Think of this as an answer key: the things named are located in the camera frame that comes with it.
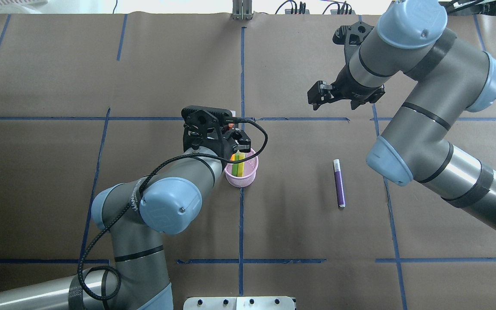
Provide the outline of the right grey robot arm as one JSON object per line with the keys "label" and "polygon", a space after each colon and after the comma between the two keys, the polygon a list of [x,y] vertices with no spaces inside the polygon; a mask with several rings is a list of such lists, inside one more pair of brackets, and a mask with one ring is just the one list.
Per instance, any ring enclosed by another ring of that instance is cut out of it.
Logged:
{"label": "right grey robot arm", "polygon": [[496,230],[496,171],[445,139],[464,111],[496,100],[496,59],[447,28],[437,0],[397,0],[375,27],[337,30],[346,64],[333,83],[307,92],[317,110],[348,99],[352,109],[375,103],[384,84],[402,72],[417,82],[366,157],[394,184],[417,181],[443,200]]}

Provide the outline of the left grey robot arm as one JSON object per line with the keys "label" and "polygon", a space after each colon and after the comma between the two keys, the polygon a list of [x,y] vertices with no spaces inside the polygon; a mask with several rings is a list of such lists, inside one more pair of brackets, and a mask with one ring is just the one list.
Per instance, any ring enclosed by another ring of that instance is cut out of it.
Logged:
{"label": "left grey robot arm", "polygon": [[224,108],[188,106],[183,155],[136,181],[98,194],[91,218],[99,234],[74,276],[0,292],[0,310],[171,310],[173,289],[163,234],[179,234],[198,216],[236,152],[251,139],[237,124],[253,124]]}

